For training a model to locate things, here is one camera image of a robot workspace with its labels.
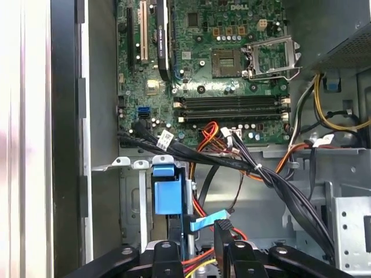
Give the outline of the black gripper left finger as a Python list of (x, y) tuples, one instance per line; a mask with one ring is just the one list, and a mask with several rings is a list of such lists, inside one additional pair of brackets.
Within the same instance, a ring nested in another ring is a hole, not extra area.
[(141, 253), (120, 246), (67, 274), (66, 277), (183, 277), (179, 245), (159, 241)]

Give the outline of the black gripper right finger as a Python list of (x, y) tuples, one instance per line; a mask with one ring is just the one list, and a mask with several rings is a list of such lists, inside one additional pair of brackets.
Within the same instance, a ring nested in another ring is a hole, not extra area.
[(232, 229), (229, 220), (214, 222), (214, 253), (222, 277), (351, 277), (291, 246), (262, 253), (245, 240), (235, 240)]

